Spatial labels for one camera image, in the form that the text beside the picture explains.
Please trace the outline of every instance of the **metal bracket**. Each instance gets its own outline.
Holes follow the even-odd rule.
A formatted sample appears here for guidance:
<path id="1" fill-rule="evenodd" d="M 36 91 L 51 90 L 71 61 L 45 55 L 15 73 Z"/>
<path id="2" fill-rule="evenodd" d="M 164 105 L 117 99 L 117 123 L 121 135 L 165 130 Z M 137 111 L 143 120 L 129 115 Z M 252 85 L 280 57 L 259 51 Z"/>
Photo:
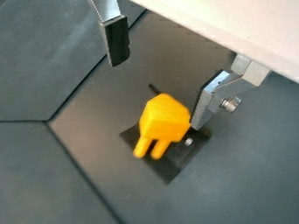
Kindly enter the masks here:
<path id="1" fill-rule="evenodd" d="M 129 57 L 127 17 L 120 14 L 117 0 L 88 0 L 88 3 L 97 15 L 108 62 L 115 67 Z"/>
<path id="2" fill-rule="evenodd" d="M 236 95 L 256 88 L 271 70 L 238 55 L 231 66 L 234 73 L 220 70 L 200 89 L 197 103 L 191 117 L 191 126 L 199 130 L 220 109 L 235 111 L 242 100 Z"/>

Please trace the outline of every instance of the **yellow plastic object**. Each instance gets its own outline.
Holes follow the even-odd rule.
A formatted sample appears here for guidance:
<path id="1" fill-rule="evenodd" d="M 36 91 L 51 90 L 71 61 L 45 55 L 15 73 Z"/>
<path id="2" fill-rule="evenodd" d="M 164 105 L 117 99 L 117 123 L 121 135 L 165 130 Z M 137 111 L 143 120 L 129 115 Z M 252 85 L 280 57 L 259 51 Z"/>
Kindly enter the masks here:
<path id="1" fill-rule="evenodd" d="M 133 155 L 141 158 L 151 142 L 157 140 L 151 157 L 159 159 L 171 142 L 181 141 L 191 127 L 189 119 L 189 110 L 168 94 L 159 94 L 144 107 L 144 113 L 139 121 L 140 138 Z"/>

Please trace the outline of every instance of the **gray wall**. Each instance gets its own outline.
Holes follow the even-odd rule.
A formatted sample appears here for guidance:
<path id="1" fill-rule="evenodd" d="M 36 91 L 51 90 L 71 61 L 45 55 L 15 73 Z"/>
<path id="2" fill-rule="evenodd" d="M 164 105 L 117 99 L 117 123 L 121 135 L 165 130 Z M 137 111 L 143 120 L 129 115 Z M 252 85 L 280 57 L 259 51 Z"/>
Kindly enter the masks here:
<path id="1" fill-rule="evenodd" d="M 0 33 L 0 121 L 48 120 L 105 54 L 88 0 L 5 1 Z"/>

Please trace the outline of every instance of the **silver screw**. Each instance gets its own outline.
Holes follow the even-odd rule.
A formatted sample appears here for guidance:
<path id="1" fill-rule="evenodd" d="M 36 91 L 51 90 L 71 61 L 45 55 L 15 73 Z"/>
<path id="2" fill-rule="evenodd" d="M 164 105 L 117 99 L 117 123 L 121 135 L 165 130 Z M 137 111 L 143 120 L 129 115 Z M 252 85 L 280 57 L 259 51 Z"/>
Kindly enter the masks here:
<path id="1" fill-rule="evenodd" d="M 224 108 L 229 113 L 232 113 L 236 110 L 240 102 L 242 100 L 235 96 L 232 99 L 224 99 L 220 107 Z"/>
<path id="2" fill-rule="evenodd" d="M 192 144 L 192 139 L 187 138 L 185 141 L 184 141 L 184 145 L 191 145 L 191 144 Z"/>

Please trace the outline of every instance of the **gray table surface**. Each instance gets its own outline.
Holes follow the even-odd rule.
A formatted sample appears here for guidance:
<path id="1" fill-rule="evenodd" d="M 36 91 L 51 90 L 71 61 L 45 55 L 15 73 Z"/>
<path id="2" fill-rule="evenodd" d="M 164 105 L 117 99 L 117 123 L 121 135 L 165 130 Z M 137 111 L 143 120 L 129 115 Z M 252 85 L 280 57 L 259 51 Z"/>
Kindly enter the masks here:
<path id="1" fill-rule="evenodd" d="M 169 185 L 133 158 L 119 133 L 137 121 L 153 83 L 191 109 L 204 81 L 234 53 L 147 13 L 131 31 L 132 57 L 97 66 L 49 122 L 125 223 L 299 222 L 299 85 L 272 73 Z"/>
<path id="2" fill-rule="evenodd" d="M 144 9 L 119 1 L 129 25 Z M 105 55 L 88 0 L 0 5 L 0 121 L 44 121 Z"/>
<path id="3" fill-rule="evenodd" d="M 41 122 L 0 122 L 0 223 L 117 223 Z"/>

